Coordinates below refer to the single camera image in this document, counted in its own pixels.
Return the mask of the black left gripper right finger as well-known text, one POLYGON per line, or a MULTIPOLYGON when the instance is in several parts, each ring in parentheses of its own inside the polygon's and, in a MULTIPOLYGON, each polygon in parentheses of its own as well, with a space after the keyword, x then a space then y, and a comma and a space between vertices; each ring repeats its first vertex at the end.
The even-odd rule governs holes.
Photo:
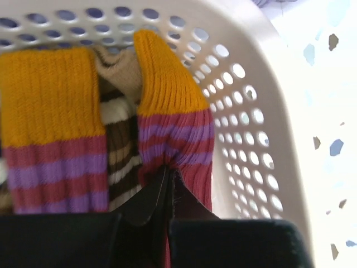
POLYGON ((220 219, 172 174, 171 267, 313 267, 296 226, 284 220, 220 219))

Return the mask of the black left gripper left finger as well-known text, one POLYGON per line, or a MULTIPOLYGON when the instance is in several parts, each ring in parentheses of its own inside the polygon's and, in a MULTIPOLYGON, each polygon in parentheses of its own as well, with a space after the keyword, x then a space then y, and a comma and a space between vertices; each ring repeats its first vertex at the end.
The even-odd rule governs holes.
POLYGON ((168 181, 168 168, 159 168, 108 213, 1 217, 1 266, 162 267, 168 181))

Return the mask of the maroon purple striped sock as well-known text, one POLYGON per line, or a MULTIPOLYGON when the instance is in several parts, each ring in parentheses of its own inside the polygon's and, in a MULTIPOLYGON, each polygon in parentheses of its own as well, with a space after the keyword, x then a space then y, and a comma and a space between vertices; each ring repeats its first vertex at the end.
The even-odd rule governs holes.
POLYGON ((16 214, 108 210, 107 139, 89 49, 3 54, 1 131, 16 214))
POLYGON ((188 189, 211 210, 215 133, 208 101, 158 34, 139 30, 134 48, 143 84, 138 106, 139 182, 148 185, 163 165, 178 169, 188 189))

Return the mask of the white perforated plastic basket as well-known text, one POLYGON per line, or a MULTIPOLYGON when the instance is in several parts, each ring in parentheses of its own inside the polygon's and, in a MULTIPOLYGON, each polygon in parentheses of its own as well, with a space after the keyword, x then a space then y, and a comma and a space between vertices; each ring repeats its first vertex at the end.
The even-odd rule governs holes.
POLYGON ((216 125, 212 203, 222 218, 283 218, 317 267, 319 184, 305 74, 251 1, 2 1, 1 52, 58 43, 127 47, 150 28, 204 91, 216 125))

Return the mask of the brown striped sock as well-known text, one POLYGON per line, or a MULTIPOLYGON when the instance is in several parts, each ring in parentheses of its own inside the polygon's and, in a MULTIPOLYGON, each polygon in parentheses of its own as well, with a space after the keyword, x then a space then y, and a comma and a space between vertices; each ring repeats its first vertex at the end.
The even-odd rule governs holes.
MULTIPOLYGON (((137 170, 141 161, 137 150, 136 107, 120 91, 120 88, 125 85, 131 88, 138 85, 126 78, 125 67, 129 66, 134 71, 138 71, 139 68, 132 51, 122 51, 116 55, 107 53, 102 47, 90 51, 94 55, 98 76, 100 116, 107 139, 109 194, 107 211, 110 211, 120 206, 140 189, 137 179, 137 170)), ((1 187, 1 211, 16 214, 7 184, 7 164, 6 167, 5 181, 1 187)))

